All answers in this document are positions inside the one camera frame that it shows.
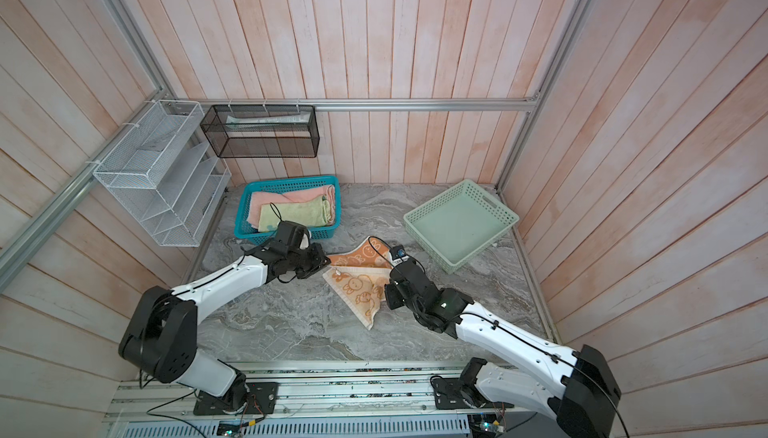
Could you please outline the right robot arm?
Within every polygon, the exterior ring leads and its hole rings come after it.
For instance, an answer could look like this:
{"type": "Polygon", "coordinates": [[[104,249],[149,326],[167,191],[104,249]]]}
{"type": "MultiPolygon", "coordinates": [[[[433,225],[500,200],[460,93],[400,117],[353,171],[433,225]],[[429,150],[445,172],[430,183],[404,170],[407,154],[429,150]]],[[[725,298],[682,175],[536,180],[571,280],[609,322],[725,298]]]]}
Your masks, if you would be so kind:
{"type": "Polygon", "coordinates": [[[569,437],[607,437],[621,416],[621,390],[604,355],[575,350],[533,335],[488,311],[469,295],[438,288],[408,255],[390,259],[385,297],[406,307],[423,327],[476,345],[510,364],[504,369],[472,359],[461,375],[461,396],[522,407],[553,420],[569,437]]]}

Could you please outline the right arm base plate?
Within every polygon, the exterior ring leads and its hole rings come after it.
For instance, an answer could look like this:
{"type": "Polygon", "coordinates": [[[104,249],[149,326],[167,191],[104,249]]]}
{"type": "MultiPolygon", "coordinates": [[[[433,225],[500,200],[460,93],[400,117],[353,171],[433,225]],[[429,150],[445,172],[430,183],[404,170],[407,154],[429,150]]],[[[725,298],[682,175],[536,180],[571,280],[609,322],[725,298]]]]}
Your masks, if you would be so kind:
{"type": "Polygon", "coordinates": [[[435,407],[439,410],[514,408],[510,403],[488,401],[473,386],[465,384],[460,378],[433,375],[429,383],[433,390],[435,407]]]}

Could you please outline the light green towel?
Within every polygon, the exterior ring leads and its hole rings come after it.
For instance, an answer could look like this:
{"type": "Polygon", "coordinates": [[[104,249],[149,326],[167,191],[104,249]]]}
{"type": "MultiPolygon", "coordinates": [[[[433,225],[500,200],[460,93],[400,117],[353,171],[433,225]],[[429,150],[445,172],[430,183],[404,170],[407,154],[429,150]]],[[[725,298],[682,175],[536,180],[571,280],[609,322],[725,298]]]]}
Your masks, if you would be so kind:
{"type": "Polygon", "coordinates": [[[325,196],[303,203],[269,203],[260,210],[257,229],[275,231],[282,222],[293,222],[307,228],[330,226],[335,222],[334,208],[325,196]]]}

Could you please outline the pink towel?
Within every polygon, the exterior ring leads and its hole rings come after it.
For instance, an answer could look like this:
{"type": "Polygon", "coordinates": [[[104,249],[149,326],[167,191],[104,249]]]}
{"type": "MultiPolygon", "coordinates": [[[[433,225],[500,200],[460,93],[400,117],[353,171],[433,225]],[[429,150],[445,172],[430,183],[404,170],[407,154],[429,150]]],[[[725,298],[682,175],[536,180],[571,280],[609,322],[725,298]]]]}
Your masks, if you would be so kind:
{"type": "Polygon", "coordinates": [[[336,196],[335,186],[325,185],[305,190],[298,190],[292,192],[286,192],[283,194],[268,193],[268,192],[254,192],[250,195],[250,204],[248,205],[248,213],[246,221],[254,229],[257,229],[257,222],[260,216],[261,207],[264,204],[269,203],[303,203],[313,200],[316,197],[325,196],[328,198],[334,208],[334,214],[336,219],[336,196]]]}

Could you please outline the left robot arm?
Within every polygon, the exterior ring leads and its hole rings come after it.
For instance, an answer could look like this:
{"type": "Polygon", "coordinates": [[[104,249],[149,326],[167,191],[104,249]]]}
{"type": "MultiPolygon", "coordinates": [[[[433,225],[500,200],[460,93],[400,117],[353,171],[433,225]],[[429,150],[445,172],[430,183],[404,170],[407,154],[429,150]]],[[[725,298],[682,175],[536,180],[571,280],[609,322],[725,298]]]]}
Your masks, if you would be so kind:
{"type": "Polygon", "coordinates": [[[310,231],[284,221],[262,245],[232,264],[186,285],[145,291],[118,346],[119,356],[149,377],[191,388],[225,414],[250,400],[245,375],[199,349],[197,328],[236,298],[275,280],[303,280],[331,260],[310,231]]]}

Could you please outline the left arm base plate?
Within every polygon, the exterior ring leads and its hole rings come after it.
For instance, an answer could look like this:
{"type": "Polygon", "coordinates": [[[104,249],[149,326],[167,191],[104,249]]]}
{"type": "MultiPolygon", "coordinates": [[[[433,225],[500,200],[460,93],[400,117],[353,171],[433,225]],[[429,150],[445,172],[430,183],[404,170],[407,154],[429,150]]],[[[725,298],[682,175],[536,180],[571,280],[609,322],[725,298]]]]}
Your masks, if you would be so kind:
{"type": "Polygon", "coordinates": [[[242,413],[269,415],[274,412],[278,388],[277,382],[235,381],[221,397],[200,391],[193,414],[195,416],[242,413]]]}

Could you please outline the orange patterned towel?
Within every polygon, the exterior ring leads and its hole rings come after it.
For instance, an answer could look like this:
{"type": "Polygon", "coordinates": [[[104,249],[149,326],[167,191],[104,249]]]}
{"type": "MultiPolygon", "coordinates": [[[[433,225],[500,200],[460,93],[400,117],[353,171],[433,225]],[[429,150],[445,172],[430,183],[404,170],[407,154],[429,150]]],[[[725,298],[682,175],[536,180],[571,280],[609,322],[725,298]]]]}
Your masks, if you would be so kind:
{"type": "Polygon", "coordinates": [[[325,282],[344,301],[362,325],[373,328],[375,315],[385,301],[385,286],[392,270],[389,246],[369,237],[346,254],[331,255],[325,282]]]}

